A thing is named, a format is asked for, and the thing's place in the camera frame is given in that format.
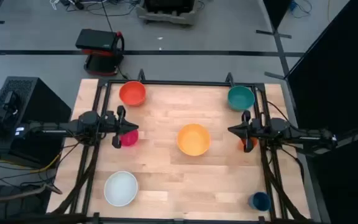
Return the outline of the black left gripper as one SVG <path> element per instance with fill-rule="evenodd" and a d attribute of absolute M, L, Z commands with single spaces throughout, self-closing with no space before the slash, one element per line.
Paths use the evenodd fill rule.
<path fill-rule="evenodd" d="M 120 131 L 122 126 L 122 119 L 126 115 L 126 110 L 122 105 L 117 107 L 117 113 L 114 114 L 114 111 L 107 111 L 105 114 L 105 133 L 115 133 L 116 135 L 112 138 L 112 146 L 119 149 L 121 148 L 121 140 L 120 140 Z M 129 121 L 124 121 L 126 126 L 130 126 L 129 128 L 124 129 L 124 133 L 130 133 L 133 131 L 137 131 L 139 127 L 137 124 L 131 123 Z"/>

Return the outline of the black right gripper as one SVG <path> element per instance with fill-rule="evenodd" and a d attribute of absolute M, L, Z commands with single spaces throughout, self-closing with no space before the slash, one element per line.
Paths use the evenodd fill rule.
<path fill-rule="evenodd" d="M 264 138 L 262 137 L 263 129 L 261 127 L 261 124 L 259 124 L 260 121 L 259 118 L 252 119 L 250 111 L 245 110 L 241 116 L 241 120 L 246 125 L 245 137 L 243 139 L 257 138 L 258 143 L 260 141 L 264 141 Z M 230 133 L 233 133 L 237 137 L 242 138 L 243 131 L 237 130 L 241 128 L 242 128 L 242 123 L 235 126 L 228 127 L 228 131 Z"/>

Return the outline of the pink cup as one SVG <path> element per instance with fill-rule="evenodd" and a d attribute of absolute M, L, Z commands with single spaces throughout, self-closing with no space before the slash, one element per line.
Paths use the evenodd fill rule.
<path fill-rule="evenodd" d="M 138 141 L 138 139 L 139 139 L 139 132 L 137 129 L 129 133 L 123 134 L 120 137 L 122 146 L 132 146 Z"/>

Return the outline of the orange plastic cup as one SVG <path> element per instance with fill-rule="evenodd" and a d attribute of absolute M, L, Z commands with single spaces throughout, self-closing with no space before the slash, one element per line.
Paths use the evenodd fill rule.
<path fill-rule="evenodd" d="M 241 142 L 243 144 L 243 151 L 244 152 L 250 152 L 258 144 L 257 138 L 241 139 Z"/>

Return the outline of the teal plastic bowl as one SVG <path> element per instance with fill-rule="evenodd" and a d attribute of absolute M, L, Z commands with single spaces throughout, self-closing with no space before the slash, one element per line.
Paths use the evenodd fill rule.
<path fill-rule="evenodd" d="M 248 110 L 255 103 L 253 92 L 244 86 L 234 86 L 227 94 L 227 102 L 232 110 Z"/>

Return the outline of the red plastic bowl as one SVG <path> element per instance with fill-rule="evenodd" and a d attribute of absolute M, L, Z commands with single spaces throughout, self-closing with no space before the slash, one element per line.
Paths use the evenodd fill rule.
<path fill-rule="evenodd" d="M 141 82 L 129 81 L 120 88 L 119 97 L 126 105 L 139 106 L 146 99 L 146 88 Z"/>

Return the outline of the yellow-orange plastic bowl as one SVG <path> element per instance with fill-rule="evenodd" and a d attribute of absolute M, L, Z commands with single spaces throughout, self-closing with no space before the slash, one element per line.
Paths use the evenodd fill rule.
<path fill-rule="evenodd" d="M 187 124 L 177 134 L 177 146 L 188 156 L 200 156 L 211 145 L 209 131 L 200 124 Z"/>

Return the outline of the white plastic bowl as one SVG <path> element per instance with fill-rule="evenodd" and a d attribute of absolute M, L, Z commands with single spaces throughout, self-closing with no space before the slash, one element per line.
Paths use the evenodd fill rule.
<path fill-rule="evenodd" d="M 115 207 L 124 207 L 135 199 L 138 190 L 138 181 L 132 173 L 117 171 L 105 182 L 104 198 Z"/>

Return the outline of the dark blue plastic cup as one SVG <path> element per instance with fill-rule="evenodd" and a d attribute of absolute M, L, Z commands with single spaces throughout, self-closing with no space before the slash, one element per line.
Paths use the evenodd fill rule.
<path fill-rule="evenodd" d="M 262 212 L 270 210 L 270 197 L 265 192 L 256 192 L 248 199 L 248 204 L 251 208 Z"/>

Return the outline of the black computer tower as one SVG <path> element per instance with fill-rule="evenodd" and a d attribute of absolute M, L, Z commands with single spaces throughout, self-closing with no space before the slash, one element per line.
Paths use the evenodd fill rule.
<path fill-rule="evenodd" d="M 71 108 L 37 77 L 7 77 L 0 89 L 0 160 L 43 168 L 60 152 L 63 138 L 19 138 L 31 121 L 66 123 Z"/>

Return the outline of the black and red toolbox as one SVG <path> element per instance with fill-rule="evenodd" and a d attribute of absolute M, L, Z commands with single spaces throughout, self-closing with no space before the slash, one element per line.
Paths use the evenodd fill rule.
<path fill-rule="evenodd" d="M 90 75 L 114 76 L 124 59 L 124 37 L 121 32 L 82 29 L 75 43 L 87 55 L 84 70 Z"/>

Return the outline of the large black curtain panel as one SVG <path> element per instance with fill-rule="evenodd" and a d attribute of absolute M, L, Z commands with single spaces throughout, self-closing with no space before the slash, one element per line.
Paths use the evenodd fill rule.
<path fill-rule="evenodd" d="M 349 0 L 287 80 L 301 129 L 342 135 L 358 128 L 358 0 Z M 331 224 L 358 224 L 358 140 L 308 165 Z"/>

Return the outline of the grey wheeled cart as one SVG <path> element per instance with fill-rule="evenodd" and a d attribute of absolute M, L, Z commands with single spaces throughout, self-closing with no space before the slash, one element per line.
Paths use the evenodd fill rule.
<path fill-rule="evenodd" d="M 135 12 L 139 19 L 145 22 L 169 22 L 172 24 L 180 24 L 192 26 L 195 24 L 196 18 L 199 13 L 198 0 L 195 0 L 193 9 L 190 12 L 177 12 L 177 11 L 150 11 L 145 6 L 145 1 L 140 0 L 135 6 Z"/>

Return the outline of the black box on cart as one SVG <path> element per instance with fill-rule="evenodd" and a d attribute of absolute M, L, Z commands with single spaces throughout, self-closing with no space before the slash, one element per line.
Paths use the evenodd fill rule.
<path fill-rule="evenodd" d="M 177 11 L 190 12 L 195 0 L 144 0 L 145 6 L 150 11 Z"/>

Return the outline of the black aluminium table frame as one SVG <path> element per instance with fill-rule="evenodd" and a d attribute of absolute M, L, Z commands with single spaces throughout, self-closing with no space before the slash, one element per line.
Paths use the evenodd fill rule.
<path fill-rule="evenodd" d="M 67 149 L 55 185 L 62 194 L 50 197 L 55 210 L 80 178 L 85 165 L 96 161 L 70 213 L 99 213 L 102 220 L 144 218 L 167 220 L 256 221 L 261 213 L 248 206 L 255 192 L 273 193 L 265 183 L 265 149 L 244 153 L 240 139 L 227 129 L 241 115 L 227 104 L 226 82 L 145 81 L 146 100 L 127 107 L 126 118 L 139 126 L 139 140 L 116 149 L 108 134 L 99 147 Z M 187 124 L 204 126 L 211 136 L 209 149 L 188 156 L 177 146 L 177 134 Z M 127 206 L 114 207 L 104 198 L 104 185 L 113 173 L 134 174 L 139 191 Z"/>

